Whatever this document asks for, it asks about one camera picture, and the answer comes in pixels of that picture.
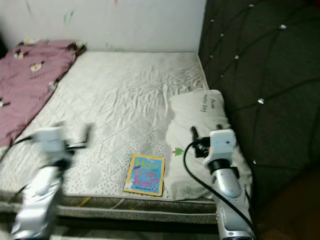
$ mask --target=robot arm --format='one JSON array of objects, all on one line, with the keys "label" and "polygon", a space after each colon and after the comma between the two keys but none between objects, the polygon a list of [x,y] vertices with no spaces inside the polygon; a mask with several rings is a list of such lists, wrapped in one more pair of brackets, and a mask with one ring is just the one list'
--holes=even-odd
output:
[{"label": "robot arm", "polygon": [[11,231],[12,239],[50,238],[62,198],[64,172],[71,165],[74,150],[87,147],[90,129],[91,126],[86,130],[85,140],[74,145],[66,145],[61,126],[42,128],[32,136],[46,153],[48,164],[23,190],[22,206]]},{"label": "robot arm", "polygon": [[231,129],[219,129],[211,131],[210,137],[199,138],[194,127],[191,131],[196,157],[207,156],[203,165],[212,176],[212,193],[216,203],[220,239],[254,240],[246,190],[238,180],[235,169],[231,167],[231,156],[236,144],[235,133]]}]

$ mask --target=book cover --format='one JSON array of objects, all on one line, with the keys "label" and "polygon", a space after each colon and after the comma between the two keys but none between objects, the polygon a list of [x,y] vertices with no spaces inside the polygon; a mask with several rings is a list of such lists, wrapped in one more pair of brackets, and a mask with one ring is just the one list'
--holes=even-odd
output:
[{"label": "book cover", "polygon": [[161,196],[164,173],[163,157],[133,154],[123,191]]}]

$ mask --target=padded headboard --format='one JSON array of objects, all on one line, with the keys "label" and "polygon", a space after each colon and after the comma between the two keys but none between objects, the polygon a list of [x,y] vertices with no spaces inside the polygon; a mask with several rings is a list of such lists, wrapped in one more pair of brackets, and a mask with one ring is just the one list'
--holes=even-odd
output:
[{"label": "padded headboard", "polygon": [[208,0],[199,56],[209,87],[224,96],[258,206],[319,167],[320,9]]}]

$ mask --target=black cable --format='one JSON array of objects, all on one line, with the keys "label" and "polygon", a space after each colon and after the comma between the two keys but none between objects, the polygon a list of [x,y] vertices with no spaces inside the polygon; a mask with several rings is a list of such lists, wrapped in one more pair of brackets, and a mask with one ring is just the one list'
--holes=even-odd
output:
[{"label": "black cable", "polygon": [[205,187],[207,190],[209,190],[212,194],[216,195],[219,199],[221,199],[226,205],[228,205],[233,211],[235,211],[245,222],[248,224],[248,226],[251,228],[252,232],[255,234],[255,226],[252,224],[252,222],[238,209],[236,208],[231,202],[229,202],[226,198],[224,198],[220,193],[215,191],[212,187],[209,185],[205,184],[203,181],[201,181],[199,178],[197,178],[195,175],[193,175],[190,170],[187,167],[186,164],[186,155],[191,146],[193,146],[195,142],[189,143],[189,145],[185,148],[184,153],[183,153],[183,165],[187,173],[194,179],[196,180],[199,184],[201,184],[203,187]]},{"label": "black cable", "polygon": [[252,205],[252,200],[251,200],[251,197],[249,196],[247,190],[244,190],[245,191],[245,196],[246,196],[246,199],[248,200],[248,204],[249,204],[249,214],[254,217],[255,216],[255,212],[254,212],[254,208],[253,208],[253,205]]},{"label": "black cable", "polygon": [[4,160],[6,154],[9,152],[9,150],[10,150],[14,145],[17,145],[17,144],[22,143],[22,142],[27,141],[27,140],[31,140],[32,138],[33,138],[33,136],[32,136],[32,135],[29,135],[29,136],[26,136],[26,137],[21,138],[20,140],[14,142],[14,143],[11,142],[11,143],[9,144],[9,147],[8,147],[8,148],[4,151],[4,153],[2,154],[2,156],[0,156],[0,163]]},{"label": "black cable", "polygon": [[17,145],[17,144],[22,143],[22,142],[27,141],[27,140],[32,140],[32,138],[33,138],[33,135],[29,135],[29,136],[23,137],[20,140],[16,141],[13,145]]},{"label": "black cable", "polygon": [[11,204],[11,202],[26,188],[27,185],[24,185],[22,188],[20,188],[19,191],[17,191],[7,202],[8,204]]}]

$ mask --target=pillowcase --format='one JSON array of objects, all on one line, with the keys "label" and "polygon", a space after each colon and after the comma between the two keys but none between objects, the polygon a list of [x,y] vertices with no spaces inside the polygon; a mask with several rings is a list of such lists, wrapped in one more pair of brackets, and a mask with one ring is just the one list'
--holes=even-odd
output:
[{"label": "pillowcase", "polygon": [[[210,196],[210,192],[192,179],[183,165],[183,153],[192,142],[190,128],[195,126],[199,137],[208,137],[217,125],[228,129],[230,124],[224,112],[224,99],[218,90],[204,90],[172,96],[168,102],[167,120],[169,120],[165,140],[167,144],[167,161],[164,184],[169,197],[174,201],[197,199]],[[190,171],[208,185],[212,178],[203,166],[203,158],[195,158],[194,148],[186,155],[186,164]],[[251,194],[252,174],[243,158],[239,147],[232,154],[232,166],[237,167],[240,181]]]}]

